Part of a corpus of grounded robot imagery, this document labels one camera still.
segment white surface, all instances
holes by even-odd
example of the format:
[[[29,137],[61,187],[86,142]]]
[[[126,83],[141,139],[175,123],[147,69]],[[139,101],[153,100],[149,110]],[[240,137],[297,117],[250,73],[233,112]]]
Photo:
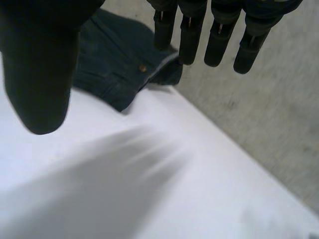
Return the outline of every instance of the white surface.
[[[143,195],[134,195],[137,200],[132,199],[132,204],[121,204],[127,199],[124,190],[123,197],[113,198],[114,206],[123,213],[116,216],[118,211],[112,203],[101,201],[101,191],[96,191],[96,197],[93,193],[85,202],[88,210],[73,211],[74,217],[62,212],[62,216],[50,219],[45,212],[61,199],[61,192],[68,191],[69,175],[63,174],[53,183],[47,180],[44,189],[35,187],[39,191],[32,190],[35,178],[47,174],[50,165],[67,164],[84,145],[137,125],[149,125],[181,140],[192,153],[190,159],[185,158],[183,173],[158,203],[137,218],[134,210],[143,205],[134,203]],[[55,234],[77,239],[283,239],[319,234],[318,218],[173,88],[143,90],[126,115],[94,97],[73,91],[64,125],[43,136],[32,135],[21,126],[1,88],[0,159],[2,239],[50,239],[56,238]],[[115,181],[108,175],[100,175],[99,182]],[[21,191],[26,182],[31,189]],[[96,209],[97,204],[99,209],[92,214],[89,209]]]

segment metal pin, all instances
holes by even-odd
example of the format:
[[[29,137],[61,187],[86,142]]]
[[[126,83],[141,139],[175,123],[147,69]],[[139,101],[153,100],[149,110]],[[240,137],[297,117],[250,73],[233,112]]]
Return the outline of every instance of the metal pin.
[[[218,34],[220,34],[221,33],[221,29],[223,28],[223,24],[220,24],[219,25],[219,30],[218,30]]]
[[[253,36],[249,42],[249,46],[251,46],[253,43],[254,43],[254,40],[255,40],[256,36]]]

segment concrete floor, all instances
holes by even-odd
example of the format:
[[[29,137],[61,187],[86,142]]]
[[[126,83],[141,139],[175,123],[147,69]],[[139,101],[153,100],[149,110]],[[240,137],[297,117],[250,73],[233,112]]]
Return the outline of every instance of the concrete floor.
[[[153,26],[146,0],[106,0],[103,8]],[[177,89],[319,214],[319,0],[305,0],[273,28],[253,69],[233,71],[245,24],[237,23],[222,63],[207,67],[207,11],[195,63]],[[179,45],[181,14],[172,44]]]

